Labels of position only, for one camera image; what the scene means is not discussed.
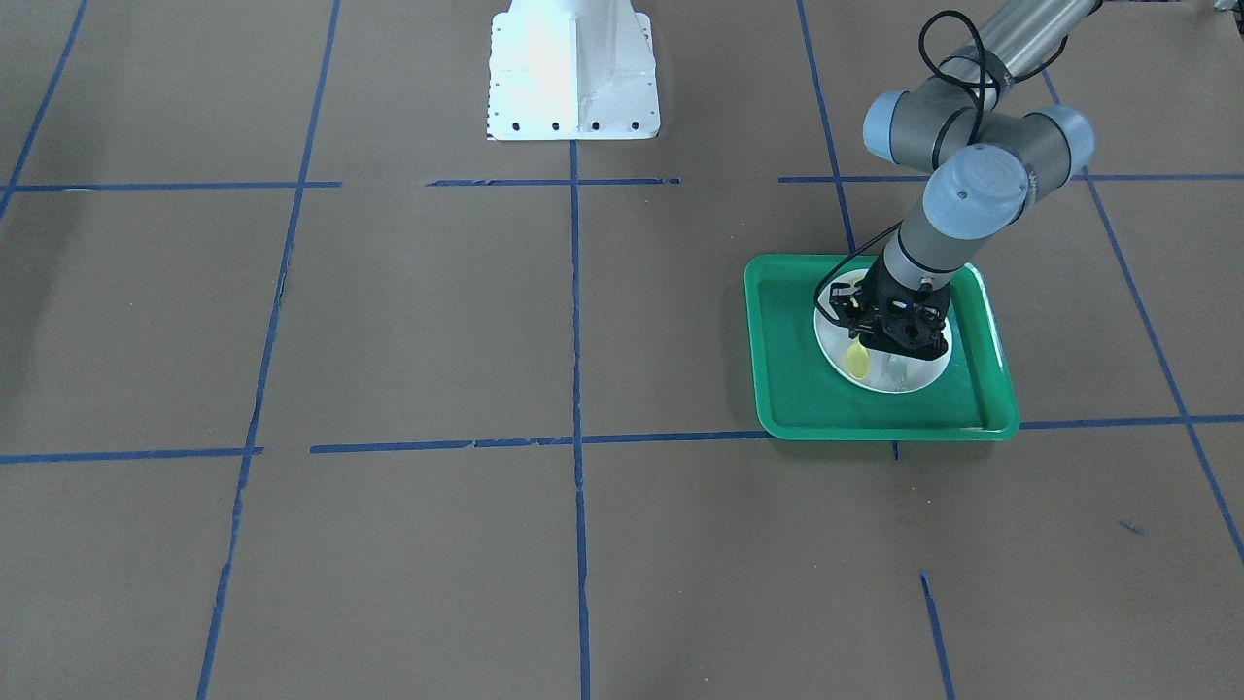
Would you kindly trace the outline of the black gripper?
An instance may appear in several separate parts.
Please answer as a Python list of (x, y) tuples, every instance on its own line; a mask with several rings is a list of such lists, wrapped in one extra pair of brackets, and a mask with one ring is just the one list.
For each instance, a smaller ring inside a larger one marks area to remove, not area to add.
[(866, 349), (912, 359), (940, 359), (950, 352), (945, 329), (950, 315), (950, 285), (912, 291), (889, 275), (884, 261), (872, 264), (860, 292), (861, 331)]

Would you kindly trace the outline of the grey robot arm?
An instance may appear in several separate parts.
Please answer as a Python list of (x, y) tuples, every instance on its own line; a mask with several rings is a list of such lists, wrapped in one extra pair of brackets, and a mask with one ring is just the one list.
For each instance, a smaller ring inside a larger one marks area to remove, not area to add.
[(921, 200), (858, 283), (832, 283), (824, 318), (866, 349), (933, 362), (948, 353), (950, 280), (991, 235), (1065, 187), (1093, 155), (1093, 129), (1052, 104), (1014, 117), (998, 106), (1061, 57), (1096, 1), (1009, 1), (945, 58), (921, 58), (919, 88), (881, 94), (862, 139), (872, 155), (926, 173)]

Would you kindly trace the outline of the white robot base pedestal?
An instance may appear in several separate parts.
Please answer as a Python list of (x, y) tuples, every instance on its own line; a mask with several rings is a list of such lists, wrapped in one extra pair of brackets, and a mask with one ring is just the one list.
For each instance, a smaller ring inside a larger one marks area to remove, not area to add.
[(513, 1), (491, 17), (486, 137), (653, 139), (653, 30), (629, 1)]

